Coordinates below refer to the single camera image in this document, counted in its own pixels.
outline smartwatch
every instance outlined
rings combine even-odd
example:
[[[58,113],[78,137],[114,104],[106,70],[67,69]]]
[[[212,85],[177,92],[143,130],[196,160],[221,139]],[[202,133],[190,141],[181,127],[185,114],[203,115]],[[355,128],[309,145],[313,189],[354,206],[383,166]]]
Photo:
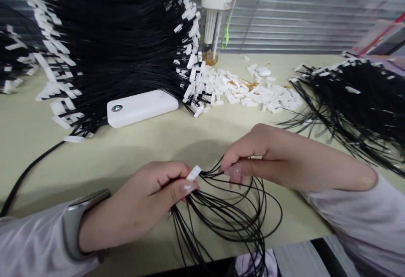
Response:
[[[86,211],[92,209],[110,196],[111,193],[108,189],[99,190],[87,197],[76,200],[67,208],[63,215],[63,233],[66,251],[73,260],[83,261],[96,255],[96,251],[84,254],[79,249],[78,234],[80,222]]]

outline green bottle strap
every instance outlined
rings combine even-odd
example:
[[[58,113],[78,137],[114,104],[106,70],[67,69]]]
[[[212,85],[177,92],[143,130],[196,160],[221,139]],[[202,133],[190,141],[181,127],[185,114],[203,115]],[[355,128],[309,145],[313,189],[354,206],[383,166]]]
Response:
[[[224,36],[222,37],[222,42],[221,42],[222,50],[224,50],[228,46],[228,42],[229,42],[229,24],[231,23],[231,17],[232,17],[232,15],[229,16],[228,24],[227,24],[227,27],[225,29]]]
[[[236,4],[236,0],[234,0],[233,6],[232,6],[231,15],[229,15],[227,27],[225,28],[224,36],[222,37],[222,42],[221,42],[221,48],[222,48],[222,50],[225,50],[226,47],[228,46],[228,42],[229,42],[229,24],[231,23],[233,8],[235,7],[235,4]]]

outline pile of white tags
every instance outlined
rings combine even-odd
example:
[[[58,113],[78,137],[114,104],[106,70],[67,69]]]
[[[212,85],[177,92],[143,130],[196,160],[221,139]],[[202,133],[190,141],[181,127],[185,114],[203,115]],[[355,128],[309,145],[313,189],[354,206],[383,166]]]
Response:
[[[239,78],[237,75],[222,69],[214,69],[202,63],[200,76],[195,80],[195,95],[204,92],[202,97],[209,103],[200,101],[200,106],[192,105],[194,116],[208,112],[212,106],[223,105],[224,95],[229,103],[241,103],[243,106],[258,106],[261,104],[262,111],[278,113],[284,109],[295,110],[302,100],[291,86],[274,85],[275,77],[266,67],[258,68],[257,65],[247,67],[255,82]]]

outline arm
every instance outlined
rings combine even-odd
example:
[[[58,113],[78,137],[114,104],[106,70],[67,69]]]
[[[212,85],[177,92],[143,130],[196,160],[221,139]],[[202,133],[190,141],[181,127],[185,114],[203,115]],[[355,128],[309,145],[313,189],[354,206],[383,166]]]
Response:
[[[83,276],[95,269],[97,256],[74,261],[65,249],[63,214],[69,203],[23,219],[0,219],[0,272],[15,276]]]
[[[246,159],[262,156],[262,159]],[[303,136],[259,124],[232,144],[221,170],[230,181],[267,179],[303,192],[335,228],[360,273],[405,270],[405,197],[369,166]]]
[[[63,218],[70,203],[23,219],[0,219],[1,276],[85,275],[98,266],[96,255],[102,256],[102,250],[141,238],[196,189],[196,183],[184,179],[190,171],[183,162],[149,163],[111,198],[87,211],[74,237],[81,260],[72,259],[66,244]]]
[[[382,176],[368,191],[327,190],[303,195],[336,230],[359,273],[403,276],[405,196]]]

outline white power bank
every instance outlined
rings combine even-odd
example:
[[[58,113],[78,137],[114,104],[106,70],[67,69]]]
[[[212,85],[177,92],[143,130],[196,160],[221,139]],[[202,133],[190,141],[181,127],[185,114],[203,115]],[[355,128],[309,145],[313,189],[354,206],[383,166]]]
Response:
[[[178,108],[178,101],[165,91],[154,90],[107,103],[108,123],[120,128]]]

